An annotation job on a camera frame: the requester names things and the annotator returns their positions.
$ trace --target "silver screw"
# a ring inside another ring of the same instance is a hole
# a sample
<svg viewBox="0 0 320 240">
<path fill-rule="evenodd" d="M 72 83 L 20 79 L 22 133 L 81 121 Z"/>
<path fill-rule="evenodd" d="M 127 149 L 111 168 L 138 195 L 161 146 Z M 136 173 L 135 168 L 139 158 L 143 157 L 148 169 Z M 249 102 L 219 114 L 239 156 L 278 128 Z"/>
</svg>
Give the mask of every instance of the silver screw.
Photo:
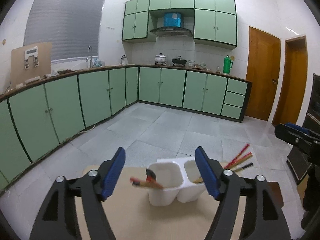
<svg viewBox="0 0 320 240">
<path fill-rule="evenodd" d="M 223 171 L 223 174 L 226 175 L 226 176 L 231 176 L 232 173 L 233 173 L 232 170 L 224 170 Z"/>
<path fill-rule="evenodd" d="M 262 175 L 258 175 L 257 176 L 257 180 L 259 180 L 259 181 L 264 181 L 266 178 L 264 177 L 264 176 L 262 176 Z"/>
<path fill-rule="evenodd" d="M 97 170 L 91 170 L 91 171 L 88 172 L 88 175 L 90 177 L 95 177 L 95 176 L 98 175 L 98 171 Z"/>
<path fill-rule="evenodd" d="M 56 178 L 56 182 L 63 182 L 64 181 L 64 177 L 63 176 L 59 176 Z"/>
</svg>

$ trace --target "gray roller blind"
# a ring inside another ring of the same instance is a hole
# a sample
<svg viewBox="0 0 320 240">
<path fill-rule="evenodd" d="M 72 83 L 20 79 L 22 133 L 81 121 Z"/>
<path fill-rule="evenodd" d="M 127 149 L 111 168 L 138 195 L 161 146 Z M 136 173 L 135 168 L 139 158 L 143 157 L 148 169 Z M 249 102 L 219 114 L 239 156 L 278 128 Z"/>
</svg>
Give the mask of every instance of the gray roller blind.
<svg viewBox="0 0 320 240">
<path fill-rule="evenodd" d="M 51 60 L 98 55 L 104 0 L 34 0 L 24 45 L 52 41 Z"/>
</svg>

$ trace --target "doorway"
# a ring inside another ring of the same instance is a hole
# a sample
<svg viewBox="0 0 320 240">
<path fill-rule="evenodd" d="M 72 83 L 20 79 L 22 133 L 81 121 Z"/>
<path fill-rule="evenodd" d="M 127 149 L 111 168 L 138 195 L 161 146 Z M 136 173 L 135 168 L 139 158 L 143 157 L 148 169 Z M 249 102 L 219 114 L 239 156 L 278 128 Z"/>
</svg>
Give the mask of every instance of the doorway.
<svg viewBox="0 0 320 240">
<path fill-rule="evenodd" d="M 307 69 L 306 37 L 286 41 L 282 88 L 273 125 L 297 122 L 306 89 Z"/>
<path fill-rule="evenodd" d="M 245 115 L 268 121 L 280 71 L 280 39 L 249 27 L 246 79 L 252 82 Z"/>
</svg>

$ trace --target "green thermos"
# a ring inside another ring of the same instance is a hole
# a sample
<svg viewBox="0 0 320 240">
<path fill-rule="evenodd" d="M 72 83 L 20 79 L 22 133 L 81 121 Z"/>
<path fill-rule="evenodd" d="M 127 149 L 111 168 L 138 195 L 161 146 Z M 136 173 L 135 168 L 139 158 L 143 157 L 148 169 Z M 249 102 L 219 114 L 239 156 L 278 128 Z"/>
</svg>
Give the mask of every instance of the green thermos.
<svg viewBox="0 0 320 240">
<path fill-rule="evenodd" d="M 223 62 L 223 73 L 230 74 L 230 68 L 232 68 L 233 62 L 231 61 L 230 57 L 227 55 L 224 58 Z"/>
</svg>

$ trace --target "cooking pot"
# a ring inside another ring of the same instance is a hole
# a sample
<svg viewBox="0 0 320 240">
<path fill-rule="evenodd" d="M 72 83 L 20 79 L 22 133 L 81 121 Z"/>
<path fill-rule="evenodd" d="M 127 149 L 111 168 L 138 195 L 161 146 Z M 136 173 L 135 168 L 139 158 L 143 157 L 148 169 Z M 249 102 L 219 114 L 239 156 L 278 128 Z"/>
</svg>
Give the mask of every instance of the cooking pot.
<svg viewBox="0 0 320 240">
<path fill-rule="evenodd" d="M 173 58 L 172 59 L 172 62 L 173 62 L 173 66 L 174 65 L 177 65 L 177 64 L 180 64 L 184 67 L 185 63 L 187 63 L 187 61 L 183 58 L 181 58 L 181 56 L 178 56 L 176 58 Z"/>
<path fill-rule="evenodd" d="M 166 56 L 162 55 L 162 53 L 156 55 L 156 58 L 155 58 L 156 64 L 157 63 L 165 63 L 165 58 L 166 58 Z"/>
</svg>

